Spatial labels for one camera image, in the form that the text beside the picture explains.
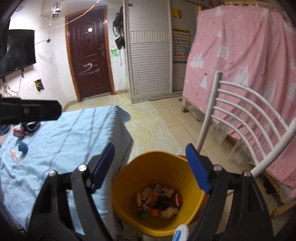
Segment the white blue gloved right hand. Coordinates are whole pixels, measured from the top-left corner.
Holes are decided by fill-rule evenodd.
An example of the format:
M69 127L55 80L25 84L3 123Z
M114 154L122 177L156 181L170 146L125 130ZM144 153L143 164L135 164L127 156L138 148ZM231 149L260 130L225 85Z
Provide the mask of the white blue gloved right hand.
M173 234L172 241L187 241L188 238L189 238L189 228L187 225L182 224L176 228Z

